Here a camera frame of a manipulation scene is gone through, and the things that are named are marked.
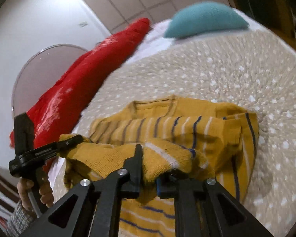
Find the grey knit sleeve forearm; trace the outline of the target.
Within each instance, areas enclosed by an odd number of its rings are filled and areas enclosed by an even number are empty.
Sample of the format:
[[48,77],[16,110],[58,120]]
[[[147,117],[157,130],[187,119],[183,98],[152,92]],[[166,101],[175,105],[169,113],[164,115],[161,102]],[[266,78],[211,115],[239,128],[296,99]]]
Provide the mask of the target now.
[[17,206],[7,222],[7,228],[5,230],[6,236],[18,237],[26,229],[28,229],[31,224],[37,219],[37,216],[34,211],[26,210],[22,202],[19,201]]

